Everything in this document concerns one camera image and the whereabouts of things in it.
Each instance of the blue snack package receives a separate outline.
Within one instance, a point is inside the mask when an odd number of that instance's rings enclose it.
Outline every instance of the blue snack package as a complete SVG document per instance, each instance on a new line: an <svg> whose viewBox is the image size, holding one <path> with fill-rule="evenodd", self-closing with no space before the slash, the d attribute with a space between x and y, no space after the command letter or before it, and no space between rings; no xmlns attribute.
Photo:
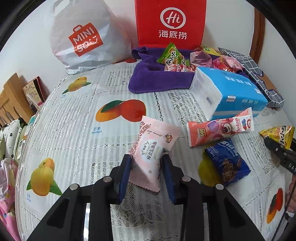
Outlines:
<svg viewBox="0 0 296 241"><path fill-rule="evenodd" d="M237 182L251 172L246 162L237 153L231 139L223 140L206 148L205 151L222 175L225 186Z"/></svg>

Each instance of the plaid pouch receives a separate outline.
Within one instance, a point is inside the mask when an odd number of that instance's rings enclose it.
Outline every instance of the plaid pouch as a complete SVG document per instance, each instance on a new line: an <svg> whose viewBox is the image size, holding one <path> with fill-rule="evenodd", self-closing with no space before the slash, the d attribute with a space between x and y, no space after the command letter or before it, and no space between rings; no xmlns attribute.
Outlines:
<svg viewBox="0 0 296 241"><path fill-rule="evenodd" d="M264 94L267 99L268 107L283 107L284 100L283 97L277 92L275 87L272 89L267 89L267 85L264 82L264 79L269 80L259 66L250 56L245 56L240 53L218 48L224 55L234 57L237 59L242 66L245 67L244 72L249 76L250 80L258 87L258 89Z"/></svg>

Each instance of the white plastic bag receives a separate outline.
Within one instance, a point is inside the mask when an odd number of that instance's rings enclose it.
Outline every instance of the white plastic bag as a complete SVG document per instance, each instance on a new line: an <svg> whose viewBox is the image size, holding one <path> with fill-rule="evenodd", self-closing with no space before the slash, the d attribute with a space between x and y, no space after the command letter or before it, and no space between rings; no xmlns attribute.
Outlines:
<svg viewBox="0 0 296 241"><path fill-rule="evenodd" d="M64 0L51 7L50 45L68 74L128 59L131 41L104 0L70 0L56 16Z"/></svg>

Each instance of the wall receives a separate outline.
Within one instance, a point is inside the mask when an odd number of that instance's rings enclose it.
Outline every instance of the wall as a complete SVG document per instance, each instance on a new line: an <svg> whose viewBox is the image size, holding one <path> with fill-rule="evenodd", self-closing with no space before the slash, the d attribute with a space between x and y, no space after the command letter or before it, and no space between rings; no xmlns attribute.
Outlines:
<svg viewBox="0 0 296 241"><path fill-rule="evenodd" d="M281 35L268 20L266 20L259 66L284 98L283 110L291 123L296 125L296 59Z"/></svg>
<svg viewBox="0 0 296 241"><path fill-rule="evenodd" d="M105 1L136 45L134 0ZM5 81L15 72L24 76L27 82L40 76L48 93L65 75L63 64L51 52L49 25L44 22L53 2L46 0L36 8L14 31L0 52L0 91ZM203 44L248 54L253 19L253 7L245 0L207 0Z"/></svg>

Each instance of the lace tablecloth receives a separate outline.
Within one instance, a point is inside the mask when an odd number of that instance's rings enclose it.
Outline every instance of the lace tablecloth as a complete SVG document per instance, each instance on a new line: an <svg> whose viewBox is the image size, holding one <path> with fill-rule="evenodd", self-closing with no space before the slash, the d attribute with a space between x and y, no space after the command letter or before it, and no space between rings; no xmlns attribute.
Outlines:
<svg viewBox="0 0 296 241"><path fill-rule="evenodd" d="M204 122L205 117L192 90L133 94L128 82L137 63L117 63L76 75L65 76L47 99L29 133L17 175L16 214L22 240L26 240L49 208L59 198L54 193L38 196L26 190L34 169L50 157L54 160L54 180L62 192L72 183L85 186L95 183L119 166L137 139L140 122L122 116L97 122L96 113L113 100L137 99L146 106L146 115L182 128L170 152L172 162L185 175L197 181L202 147L189 148L186 123ZM89 85L67 92L79 77L87 77ZM285 188L284 172L276 167L269 151L263 146L258 131L288 125L285 113L265 108L255 118L255 131L232 138L236 148L251 169L241 181L228 187L239 204L253 220L265 239L269 240L279 223L283 209L267 225L269 203L279 187ZM88 240L86 212L84 240ZM161 177L161 190L155 194L128 184L121 205L111 206L114 240L177 240L179 239L182 207L174 206Z"/></svg>

